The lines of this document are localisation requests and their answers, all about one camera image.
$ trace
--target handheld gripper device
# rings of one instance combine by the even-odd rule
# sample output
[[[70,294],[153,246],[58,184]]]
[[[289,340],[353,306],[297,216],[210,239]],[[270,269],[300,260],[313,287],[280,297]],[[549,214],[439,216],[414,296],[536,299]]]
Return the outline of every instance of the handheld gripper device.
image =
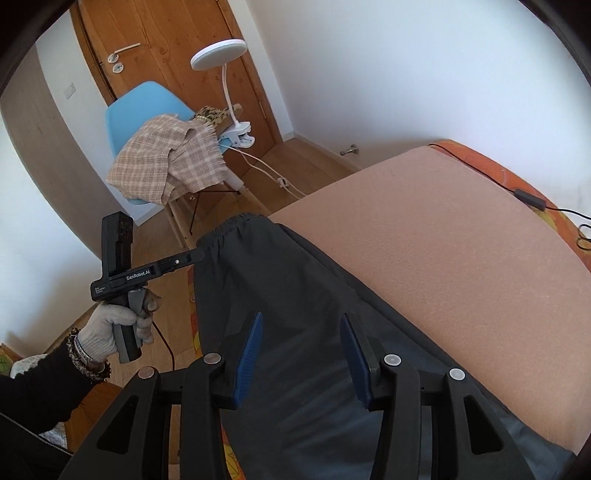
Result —
[[[94,301],[107,301],[142,315],[145,287],[150,280],[178,268],[188,267],[203,260],[201,248],[183,252],[156,262],[131,268],[131,245],[134,241],[134,221],[123,212],[103,218],[101,233],[103,276],[90,286]],[[119,361],[126,364],[142,355],[142,340],[135,332],[137,325],[113,325]]]

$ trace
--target bracelet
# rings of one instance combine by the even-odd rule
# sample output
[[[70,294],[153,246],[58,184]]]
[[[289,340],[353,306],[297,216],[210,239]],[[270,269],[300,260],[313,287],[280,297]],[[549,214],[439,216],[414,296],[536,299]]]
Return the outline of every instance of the bracelet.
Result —
[[[98,374],[103,372],[103,370],[105,369],[105,364],[100,364],[96,362],[88,353],[84,351],[82,345],[80,344],[80,339],[78,338],[78,335],[74,337],[74,350],[78,355],[80,355],[80,359],[86,365],[86,368]]]
[[[111,366],[109,365],[109,362],[97,364],[94,361],[86,361],[90,357],[84,352],[84,349],[82,349],[79,344],[77,345],[78,331],[78,329],[73,329],[66,340],[68,355],[72,360],[74,367],[76,367],[79,372],[87,376],[93,382],[100,383],[111,376]]]

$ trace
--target wooden chair leg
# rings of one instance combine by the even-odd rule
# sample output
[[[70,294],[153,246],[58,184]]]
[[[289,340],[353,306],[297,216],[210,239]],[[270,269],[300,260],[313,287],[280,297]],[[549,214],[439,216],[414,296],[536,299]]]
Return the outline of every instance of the wooden chair leg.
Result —
[[[250,190],[248,190],[245,186],[242,187],[240,190],[238,190],[242,195],[244,195],[244,197],[249,200],[253,205],[257,206],[263,215],[265,216],[269,216],[271,214],[271,211],[265,206],[264,203],[262,203],[257,197],[256,195],[254,195],[254,193],[252,193]]]
[[[193,239],[193,236],[189,232],[189,226],[183,219],[183,213],[176,202],[170,202],[170,209],[172,210],[174,220],[178,226],[181,235],[183,236],[184,244],[187,248],[192,249],[197,246],[197,242]]]
[[[164,205],[164,211],[166,212],[166,217],[168,217],[168,222],[170,223],[170,228],[173,229],[173,233],[177,239],[178,244],[180,245],[181,248],[186,248],[183,237],[181,236],[181,233],[178,231],[177,222],[174,219],[173,211],[171,210],[170,205],[168,205],[168,204]]]

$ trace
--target dark gray pants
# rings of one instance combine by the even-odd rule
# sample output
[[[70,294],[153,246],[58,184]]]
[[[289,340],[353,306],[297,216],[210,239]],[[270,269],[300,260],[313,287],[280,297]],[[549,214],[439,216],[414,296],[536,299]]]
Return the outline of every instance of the dark gray pants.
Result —
[[[215,351],[249,312],[264,315],[250,392],[222,421],[248,480],[369,479],[381,413],[356,399],[339,337],[355,310],[368,334],[417,369],[459,365],[390,305],[285,226],[255,215],[228,220],[199,242],[195,266],[203,352]],[[538,480],[559,478],[574,455],[483,393]]]

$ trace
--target door frame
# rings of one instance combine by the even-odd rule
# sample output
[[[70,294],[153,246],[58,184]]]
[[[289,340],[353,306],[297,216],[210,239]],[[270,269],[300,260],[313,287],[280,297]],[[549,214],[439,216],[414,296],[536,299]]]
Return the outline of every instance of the door frame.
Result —
[[[240,38],[244,40],[242,36],[242,32],[240,31],[240,27],[238,26],[238,22],[234,17],[234,13],[232,12],[232,8],[228,3],[228,0],[216,0],[217,7],[220,9],[222,13],[223,19],[228,26],[228,30],[230,31],[230,35],[233,38]],[[78,39],[78,43],[80,44],[80,48],[82,49],[82,54],[84,55],[84,59],[86,60],[86,64],[90,69],[90,73],[95,80],[97,87],[99,88],[100,94],[105,99],[107,105],[112,104],[114,101],[117,100],[117,96],[115,92],[111,88],[109,81],[105,75],[105,72],[102,69],[102,62],[98,59],[92,44],[90,43],[90,37],[88,32],[86,31],[86,27],[82,20],[82,13],[80,12],[80,7],[78,6],[78,2],[76,1],[70,7],[70,14],[72,15],[72,23],[74,24],[74,31],[76,32],[76,38]],[[248,79],[251,82],[252,89],[255,92],[256,98],[258,99],[259,105],[261,106],[261,111],[267,125],[269,126],[269,130],[271,131],[271,137],[275,145],[278,145],[283,142],[283,138],[281,133],[279,132],[279,127],[277,126],[277,121],[275,120],[275,115],[273,115],[273,110],[271,109],[271,104],[269,103],[269,99],[267,98],[267,94],[265,93],[265,89],[262,85],[261,78],[258,75],[258,72],[255,67],[255,63],[252,61],[252,57],[249,51],[247,51],[242,57],[240,57],[240,61],[244,65],[246,69],[246,74],[248,75]]]

